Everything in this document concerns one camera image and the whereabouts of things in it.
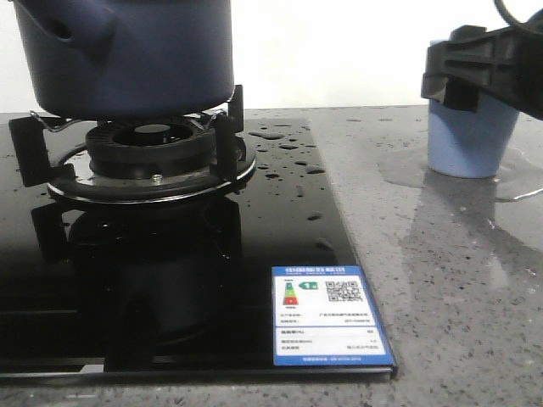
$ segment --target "screw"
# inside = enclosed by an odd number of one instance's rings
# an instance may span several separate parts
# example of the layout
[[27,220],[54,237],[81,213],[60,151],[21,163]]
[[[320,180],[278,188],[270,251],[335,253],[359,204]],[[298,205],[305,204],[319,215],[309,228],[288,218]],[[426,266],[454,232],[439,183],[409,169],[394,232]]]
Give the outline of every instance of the screw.
[[162,183],[162,180],[164,180],[164,177],[162,176],[162,174],[154,174],[153,176],[151,176],[151,181],[154,184],[160,184]]

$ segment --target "white wall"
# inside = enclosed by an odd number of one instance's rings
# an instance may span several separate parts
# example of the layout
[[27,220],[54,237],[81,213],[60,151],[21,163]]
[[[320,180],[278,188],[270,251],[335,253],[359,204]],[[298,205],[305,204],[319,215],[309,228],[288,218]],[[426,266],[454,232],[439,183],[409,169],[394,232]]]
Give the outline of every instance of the white wall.
[[[540,0],[507,5],[521,19],[543,8]],[[429,40],[463,24],[505,25],[492,0],[232,0],[232,12],[236,82],[248,108],[423,103]],[[35,109],[6,1],[0,39],[0,111]]]

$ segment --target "dark blue cooking pot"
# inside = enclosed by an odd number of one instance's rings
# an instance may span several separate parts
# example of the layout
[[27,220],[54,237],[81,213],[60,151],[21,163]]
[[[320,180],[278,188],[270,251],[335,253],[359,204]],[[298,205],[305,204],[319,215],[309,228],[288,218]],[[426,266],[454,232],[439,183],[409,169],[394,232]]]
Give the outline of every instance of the dark blue cooking pot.
[[230,0],[14,0],[39,104],[86,120],[212,108],[233,92]]

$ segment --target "quartz countertop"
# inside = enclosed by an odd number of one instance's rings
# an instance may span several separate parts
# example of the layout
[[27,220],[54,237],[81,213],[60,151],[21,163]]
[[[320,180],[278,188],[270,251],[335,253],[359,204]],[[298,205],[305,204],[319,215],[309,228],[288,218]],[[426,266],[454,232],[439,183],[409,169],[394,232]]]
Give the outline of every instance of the quartz countertop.
[[246,118],[309,121],[399,375],[369,383],[12,386],[0,387],[2,406],[543,405],[543,195],[529,194],[543,187],[539,121],[521,114],[499,180],[460,180],[424,164],[425,106],[259,109]]

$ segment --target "energy label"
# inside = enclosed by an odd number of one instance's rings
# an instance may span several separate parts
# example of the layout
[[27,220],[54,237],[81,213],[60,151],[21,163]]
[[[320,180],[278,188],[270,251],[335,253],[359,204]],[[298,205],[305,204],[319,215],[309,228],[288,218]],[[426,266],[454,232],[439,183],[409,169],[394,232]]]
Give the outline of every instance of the energy label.
[[394,362],[359,266],[273,267],[275,365]]

